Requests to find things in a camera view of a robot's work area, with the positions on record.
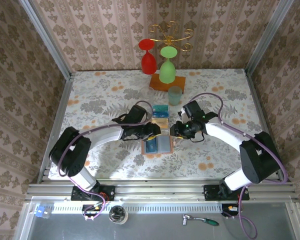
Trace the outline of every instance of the wooden base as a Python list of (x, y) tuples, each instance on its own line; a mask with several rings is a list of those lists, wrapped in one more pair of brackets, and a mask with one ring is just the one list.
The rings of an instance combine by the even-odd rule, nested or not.
[(157, 91), (168, 92), (169, 88), (178, 86), (182, 89), (182, 93), (185, 91), (186, 78), (184, 76), (175, 76), (175, 80), (172, 83), (166, 84), (160, 81), (159, 74), (152, 74), (149, 87)]

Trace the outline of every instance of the purple cable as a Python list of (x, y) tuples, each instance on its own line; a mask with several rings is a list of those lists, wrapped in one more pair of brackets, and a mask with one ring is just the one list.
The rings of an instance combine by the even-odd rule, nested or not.
[[(57, 165), (57, 171), (59, 173), (59, 175), (61, 177), (65, 177), (66, 174), (61, 174), (60, 172), (60, 166), (61, 166), (61, 163), (62, 161), (64, 160), (65, 158), (65, 155), (66, 153), (68, 152), (68, 150), (70, 149), (70, 147), (76, 142), (76, 140), (78, 138), (80, 138), (81, 136), (84, 136), (84, 135), (87, 135), (87, 134), (90, 134), (90, 133), (94, 133), (95, 131), (98, 131), (98, 130), (101, 130), (101, 129), (106, 129), (106, 128), (111, 128), (111, 127), (123, 127), (123, 126), (140, 126), (140, 125), (143, 125), (143, 124), (147, 124), (148, 122), (150, 122), (151, 118), (152, 118), (152, 115), (153, 115), (153, 108), (151, 106), (151, 104), (147, 101), (143, 101), (143, 100), (140, 100), (140, 101), (137, 101), (135, 104), (139, 104), (139, 103), (146, 103), (150, 106), (150, 109), (151, 109), (151, 114), (150, 114), (150, 117), (149, 119), (146, 119), (144, 122), (140, 122), (140, 123), (116, 123), (116, 124), (110, 124), (110, 125), (105, 125), (105, 126), (99, 126), (99, 127), (96, 127), (94, 129), (90, 129), (88, 131), (85, 131), (83, 133), (80, 133), (78, 136), (76, 136), (74, 139), (72, 139), (72, 141), (68, 144), (68, 146), (66, 146), (65, 150), (63, 151), (61, 157), (60, 157), (60, 160), (58, 162), (58, 165)], [(79, 186), (78, 184), (76, 184), (76, 182), (74, 180), (71, 179), (71, 177), (69, 177), (70, 181), (73, 182), (74, 185), (76, 185), (81, 191), (87, 193), (87, 194), (92, 194), (92, 195), (96, 195), (98, 197), (100, 197), (102, 199), (102, 207), (101, 207), (101, 210), (93, 217), (93, 219), (95, 219), (96, 217), (98, 217), (102, 211), (105, 209), (105, 206), (106, 206), (106, 200), (103, 196), (101, 196), (100, 194), (97, 194), (97, 193), (94, 193), (94, 192), (89, 192), (89, 191), (86, 191), (84, 190), (81, 186)]]
[[(219, 111), (218, 111), (218, 119), (221, 123), (221, 125), (224, 125), (225, 127), (227, 127), (228, 129), (238, 133), (238, 134), (241, 134), (249, 139), (251, 139), (252, 141), (254, 141), (255, 143), (257, 143), (261, 148), (263, 148), (268, 154), (270, 154), (270, 156), (276, 161), (276, 163), (279, 165), (280, 169), (282, 170), (283, 172), (283, 181), (273, 181), (273, 180), (268, 180), (269, 182), (273, 182), (275, 184), (278, 184), (278, 185), (281, 185), (281, 184), (285, 184), (287, 181), (288, 181), (288, 173), (287, 173), (287, 170), (285, 169), (284, 165), (282, 164), (282, 162), (280, 161), (280, 159), (268, 148), (266, 147), (264, 144), (262, 144), (260, 141), (258, 141), (257, 139), (255, 139), (253, 136), (249, 135), (249, 134), (246, 134), (245, 132), (231, 126), (231, 125), (228, 125), (227, 123), (225, 123), (222, 118), (221, 118), (221, 110), (224, 106), (224, 101), (222, 100), (222, 98), (217, 95), (217, 94), (214, 94), (212, 92), (203, 92), (203, 93), (200, 93), (196, 96), (194, 96), (189, 102), (192, 102), (194, 99), (196, 99), (197, 97), (199, 96), (202, 96), (202, 95), (212, 95), (212, 96), (215, 96), (216, 98), (218, 98), (220, 101), (221, 101), (221, 106), (219, 108)], [(242, 207), (242, 198), (243, 198), (243, 194), (245, 192), (245, 189), (248, 188), (248, 186), (244, 186), (242, 188), (242, 191), (240, 193), (240, 197), (239, 197), (239, 200), (238, 200), (238, 205), (239, 205), (239, 221), (240, 221), (240, 225), (241, 225), (241, 228), (244, 232), (244, 234), (249, 238), (249, 239), (256, 239), (257, 236), (258, 236), (258, 231), (257, 231), (257, 228), (255, 226), (255, 224), (247, 217), (245, 216), (242, 216), (241, 215), (241, 207)], [(243, 222), (242, 222), (242, 219), (245, 219), (247, 220), (255, 229), (255, 236), (254, 237), (251, 237), (248, 235), (244, 225), (243, 225)]]

